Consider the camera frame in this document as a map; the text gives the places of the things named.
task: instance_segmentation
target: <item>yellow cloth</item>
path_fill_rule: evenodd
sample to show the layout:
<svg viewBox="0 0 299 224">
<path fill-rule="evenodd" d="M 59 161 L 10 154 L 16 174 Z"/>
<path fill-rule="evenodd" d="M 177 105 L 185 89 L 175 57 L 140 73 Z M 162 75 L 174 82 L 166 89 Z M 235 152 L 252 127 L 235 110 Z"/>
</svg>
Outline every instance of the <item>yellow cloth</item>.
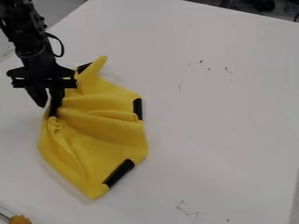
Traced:
<svg viewBox="0 0 299 224">
<path fill-rule="evenodd" d="M 67 89 L 58 117 L 43 118 L 39 150 L 44 159 L 90 199 L 104 195 L 103 181 L 126 159 L 135 165 L 148 154 L 143 122 L 133 112 L 136 93 L 102 79 L 98 58 L 79 86 Z"/>
</svg>

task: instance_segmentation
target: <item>black tab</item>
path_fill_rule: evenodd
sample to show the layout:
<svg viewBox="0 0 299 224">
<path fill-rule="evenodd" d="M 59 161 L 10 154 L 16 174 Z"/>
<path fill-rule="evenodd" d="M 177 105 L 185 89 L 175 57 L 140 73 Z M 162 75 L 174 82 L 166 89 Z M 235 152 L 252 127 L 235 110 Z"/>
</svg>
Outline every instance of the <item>black tab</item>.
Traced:
<svg viewBox="0 0 299 224">
<path fill-rule="evenodd" d="M 143 100 L 137 98 L 133 101 L 134 113 L 137 114 L 139 120 L 143 120 Z"/>
<path fill-rule="evenodd" d="M 78 74 L 83 73 L 84 70 L 87 69 L 91 64 L 92 64 L 92 63 L 88 63 L 88 64 L 86 64 L 86 65 L 79 66 L 79 67 L 77 68 L 77 72 L 78 72 Z"/>
<path fill-rule="evenodd" d="M 135 164 L 130 159 L 126 159 L 120 164 L 103 182 L 111 188 L 118 180 L 120 180 L 127 172 L 130 172 L 134 168 Z"/>
</svg>

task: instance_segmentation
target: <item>white tabletop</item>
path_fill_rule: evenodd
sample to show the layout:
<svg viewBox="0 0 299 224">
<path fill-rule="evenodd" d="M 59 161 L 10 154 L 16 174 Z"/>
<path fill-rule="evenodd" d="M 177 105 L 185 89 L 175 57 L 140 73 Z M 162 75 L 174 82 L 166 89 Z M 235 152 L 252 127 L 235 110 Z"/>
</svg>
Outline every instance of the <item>white tabletop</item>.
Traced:
<svg viewBox="0 0 299 224">
<path fill-rule="evenodd" d="M 178 0 L 89 0 L 51 29 L 143 95 L 146 161 L 89 201 L 38 154 L 42 109 L 0 65 L 0 200 L 44 223 L 282 224 L 299 167 L 299 26 Z"/>
</svg>

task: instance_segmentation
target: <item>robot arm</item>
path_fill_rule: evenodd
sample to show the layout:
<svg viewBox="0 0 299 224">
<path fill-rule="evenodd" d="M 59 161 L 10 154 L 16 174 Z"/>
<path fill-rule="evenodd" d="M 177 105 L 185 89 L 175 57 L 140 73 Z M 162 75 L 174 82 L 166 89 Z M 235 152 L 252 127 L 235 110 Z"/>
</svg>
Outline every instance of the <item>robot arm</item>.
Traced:
<svg viewBox="0 0 299 224">
<path fill-rule="evenodd" d="M 55 116 L 65 88 L 77 87 L 74 70 L 58 65 L 55 59 L 63 56 L 63 44 L 45 32 L 45 19 L 37 13 L 31 0 L 0 0 L 0 28 L 14 44 L 16 55 L 24 64 L 8 71 L 12 86 L 25 88 L 40 107 L 46 105 L 48 88 L 52 97 L 49 116 Z M 49 38 L 60 42 L 60 55 L 53 52 Z"/>
</svg>

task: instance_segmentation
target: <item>cable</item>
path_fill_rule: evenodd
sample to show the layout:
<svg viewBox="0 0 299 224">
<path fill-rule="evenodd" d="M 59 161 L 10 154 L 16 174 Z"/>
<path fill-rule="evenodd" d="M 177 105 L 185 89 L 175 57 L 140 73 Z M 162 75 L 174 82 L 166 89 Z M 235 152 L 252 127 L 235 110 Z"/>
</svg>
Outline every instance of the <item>cable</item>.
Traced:
<svg viewBox="0 0 299 224">
<path fill-rule="evenodd" d="M 294 17 L 294 22 L 297 22 L 297 19 L 299 18 L 299 13 Z"/>
</svg>

